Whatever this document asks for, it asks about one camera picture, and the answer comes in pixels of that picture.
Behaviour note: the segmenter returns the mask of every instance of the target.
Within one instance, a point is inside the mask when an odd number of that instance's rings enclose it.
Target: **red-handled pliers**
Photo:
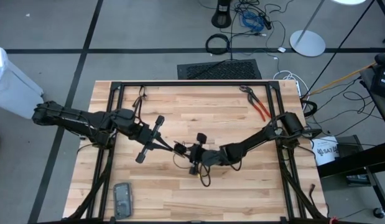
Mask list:
[[[262,117],[262,120],[263,121],[266,121],[266,118],[264,117],[264,114],[261,112],[260,108],[254,104],[253,102],[253,99],[256,100],[256,102],[259,103],[259,105],[261,106],[261,108],[264,110],[265,114],[271,118],[271,115],[269,114],[268,110],[266,109],[266,107],[263,105],[263,103],[261,103],[261,101],[259,100],[259,98],[257,98],[257,96],[254,94],[253,90],[248,87],[248,86],[245,86],[245,85],[241,85],[240,88],[239,88],[242,92],[244,93],[247,93],[248,94],[248,101],[249,103],[254,107],[254,109],[256,109],[261,117]]]

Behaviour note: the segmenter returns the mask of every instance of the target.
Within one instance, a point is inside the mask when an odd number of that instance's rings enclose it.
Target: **blue cable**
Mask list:
[[[255,15],[253,12],[243,11],[239,14],[239,18],[243,23],[243,27],[247,27],[252,31],[261,32],[264,29],[262,17]]]

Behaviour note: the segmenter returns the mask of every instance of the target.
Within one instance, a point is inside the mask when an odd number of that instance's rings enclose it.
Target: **black doormat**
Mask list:
[[[262,79],[255,59],[177,65],[179,80]]]

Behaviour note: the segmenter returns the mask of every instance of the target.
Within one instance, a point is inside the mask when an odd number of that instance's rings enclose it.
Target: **wooden tabletop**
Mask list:
[[[109,81],[97,81],[90,102],[90,112],[105,111]],[[294,112],[305,125],[300,100],[294,81],[280,81],[285,111]],[[263,86],[252,86],[266,108],[268,101]],[[124,92],[123,108],[131,109],[138,97],[139,86],[128,86]],[[141,118],[153,124],[158,115],[165,117],[160,128],[162,137],[170,145],[173,141],[187,146],[196,140],[197,133],[208,136],[207,149],[231,142],[240,142],[258,132],[268,122],[262,120],[246,100],[238,86],[148,86],[147,100],[142,104]],[[299,139],[303,147],[310,148],[306,139]],[[173,162],[173,154],[163,150],[149,151],[143,164],[135,162],[142,145],[118,135],[105,219],[114,215],[114,184],[132,184],[132,220],[140,221],[279,221],[287,217],[281,173],[274,141],[267,142],[249,152],[239,172],[230,167],[212,167],[211,185],[202,186],[198,177],[188,174]],[[63,213],[72,214],[91,189],[98,149],[82,149],[75,164],[72,182]],[[313,155],[296,148],[295,161],[300,185],[308,196],[311,184],[316,188],[313,199],[326,215],[327,208]],[[176,156],[180,167],[188,167],[186,159]],[[295,216],[299,215],[292,188]],[[98,214],[100,197],[96,200]]]

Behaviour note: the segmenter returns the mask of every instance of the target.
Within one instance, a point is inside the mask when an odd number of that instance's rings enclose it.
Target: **white trash bin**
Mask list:
[[[0,107],[31,119],[37,104],[43,103],[43,89],[12,64],[0,48]]]

